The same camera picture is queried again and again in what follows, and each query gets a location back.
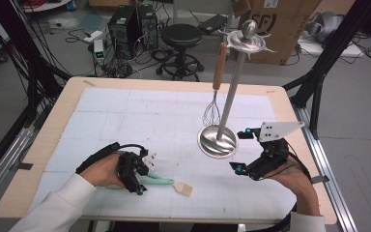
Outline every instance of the white paper sheet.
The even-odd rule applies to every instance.
[[[102,147],[118,141],[140,144],[157,153],[156,174],[193,186],[190,197],[171,186],[151,186],[142,196],[127,190],[98,188],[84,216],[190,219],[284,218],[295,196],[279,183],[237,176],[229,162],[251,163],[262,148],[240,140],[229,159],[212,159],[198,147],[202,115],[213,92],[189,93],[86,89],[43,173],[31,208],[62,186],[75,168]],[[218,94],[222,112],[226,95]],[[236,95],[227,122],[234,132],[274,121],[268,97]],[[138,153],[138,149],[126,149]]]

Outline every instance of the whisk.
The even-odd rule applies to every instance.
[[[211,126],[211,125],[219,124],[219,121],[221,120],[221,114],[219,113],[218,106],[216,105],[216,93],[219,90],[219,86],[221,86],[222,75],[224,74],[226,51],[227,51],[227,44],[221,43],[221,45],[219,46],[218,57],[216,60],[216,67],[215,67],[215,73],[214,73],[214,80],[213,80],[213,89],[214,89],[213,101],[207,106],[206,111],[204,112],[204,115],[203,115],[204,126]]]

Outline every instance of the wooden handle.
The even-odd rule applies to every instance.
[[[214,73],[213,89],[219,90],[221,86],[222,75],[224,74],[225,56],[227,55],[227,44],[221,43],[219,45],[218,57],[216,58],[216,66]]]

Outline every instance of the person's left hand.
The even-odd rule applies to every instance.
[[[100,159],[82,171],[79,175],[93,186],[117,185],[124,188],[125,185],[117,177],[116,167],[119,163],[120,154],[113,153]]]

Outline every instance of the metal rod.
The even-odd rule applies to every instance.
[[[230,114],[231,105],[233,104],[234,96],[236,95],[238,82],[241,77],[241,72],[243,71],[243,63],[245,63],[246,54],[239,51],[237,58],[237,64],[234,68],[233,77],[231,79],[230,88],[228,89],[227,100],[225,101],[224,110],[222,112],[221,121],[219,122],[218,133],[216,135],[216,140],[221,140],[224,134],[225,124],[228,120],[228,115]]]

